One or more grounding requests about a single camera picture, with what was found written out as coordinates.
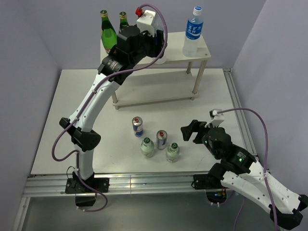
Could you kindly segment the small pocari sweat bottle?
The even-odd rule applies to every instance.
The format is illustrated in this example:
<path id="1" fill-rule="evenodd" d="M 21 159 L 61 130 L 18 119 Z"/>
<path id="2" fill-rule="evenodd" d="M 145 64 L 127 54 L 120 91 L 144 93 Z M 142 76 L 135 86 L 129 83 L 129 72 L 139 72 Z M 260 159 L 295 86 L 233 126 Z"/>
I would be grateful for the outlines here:
<path id="1" fill-rule="evenodd" d="M 157 51 L 157 54 L 161 52 L 161 49 L 165 43 L 165 32 L 164 27 L 162 25 L 162 22 L 159 18 L 156 18 L 155 20 L 155 35 L 156 35 L 156 43 L 159 45 L 160 50 Z M 159 59 L 155 62 L 156 64 L 163 64 L 167 60 L 165 53 L 163 53 Z"/>

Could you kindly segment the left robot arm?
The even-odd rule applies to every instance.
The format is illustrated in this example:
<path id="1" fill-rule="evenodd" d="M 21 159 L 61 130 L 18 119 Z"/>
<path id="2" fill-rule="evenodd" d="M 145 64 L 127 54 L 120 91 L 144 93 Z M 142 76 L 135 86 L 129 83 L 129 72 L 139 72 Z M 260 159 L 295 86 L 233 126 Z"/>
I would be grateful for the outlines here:
<path id="1" fill-rule="evenodd" d="M 59 124 L 67 132 L 77 152 L 77 168 L 74 178 L 82 192 L 89 192 L 94 186 L 93 152 L 101 136 L 93 125 L 105 103 L 137 71 L 136 65 L 146 56 L 158 59 L 166 48 L 164 31 L 141 31 L 137 26 L 128 26 L 117 35 L 116 45 L 103 58 L 91 89 L 82 103 L 69 118 L 61 118 Z"/>

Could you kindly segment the large pocari sweat bottle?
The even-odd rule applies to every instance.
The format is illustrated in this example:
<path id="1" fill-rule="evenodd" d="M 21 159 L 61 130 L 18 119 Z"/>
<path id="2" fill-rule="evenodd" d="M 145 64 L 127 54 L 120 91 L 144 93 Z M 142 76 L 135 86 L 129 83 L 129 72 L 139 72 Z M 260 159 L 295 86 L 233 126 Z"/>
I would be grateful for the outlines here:
<path id="1" fill-rule="evenodd" d="M 195 6 L 193 14 L 187 20 L 185 40 L 182 53 L 186 57 L 195 57 L 197 53 L 198 39 L 201 36 L 204 20 L 202 18 L 203 8 Z"/>

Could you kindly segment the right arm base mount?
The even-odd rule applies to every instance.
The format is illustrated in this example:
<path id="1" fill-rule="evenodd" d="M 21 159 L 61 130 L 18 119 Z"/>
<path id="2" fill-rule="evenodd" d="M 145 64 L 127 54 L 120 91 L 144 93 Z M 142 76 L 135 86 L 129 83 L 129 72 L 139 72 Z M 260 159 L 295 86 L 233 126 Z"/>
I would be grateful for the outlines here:
<path id="1" fill-rule="evenodd" d="M 229 191 L 218 179 L 209 174 L 194 174 L 191 187 L 195 190 L 204 190 L 207 203 L 211 206 L 225 205 L 236 195 L 235 191 Z"/>

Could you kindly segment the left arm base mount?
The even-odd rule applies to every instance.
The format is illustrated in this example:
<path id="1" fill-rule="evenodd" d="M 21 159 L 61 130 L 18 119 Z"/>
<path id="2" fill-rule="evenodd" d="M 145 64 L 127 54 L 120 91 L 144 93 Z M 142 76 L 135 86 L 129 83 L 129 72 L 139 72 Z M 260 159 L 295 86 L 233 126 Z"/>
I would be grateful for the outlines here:
<path id="1" fill-rule="evenodd" d="M 69 178 L 66 182 L 65 194 L 75 195 L 75 204 L 78 207 L 92 207 L 97 199 L 97 193 L 92 189 L 101 193 L 107 193 L 109 189 L 109 178 L 93 178 L 85 181 L 84 184 L 78 178 Z"/>

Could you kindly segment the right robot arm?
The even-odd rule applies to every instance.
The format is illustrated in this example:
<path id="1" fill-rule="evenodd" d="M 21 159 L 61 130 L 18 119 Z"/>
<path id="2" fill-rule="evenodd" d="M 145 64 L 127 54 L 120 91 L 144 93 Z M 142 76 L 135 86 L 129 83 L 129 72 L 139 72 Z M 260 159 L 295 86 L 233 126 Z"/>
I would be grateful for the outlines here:
<path id="1" fill-rule="evenodd" d="M 208 173 L 193 176 L 196 190 L 230 188 L 263 208 L 279 227 L 291 230 L 302 221 L 308 197 L 284 187 L 246 149 L 235 145 L 224 128 L 193 120 L 181 127 L 184 141 L 195 132 L 193 142 L 203 144 L 218 160 Z"/>

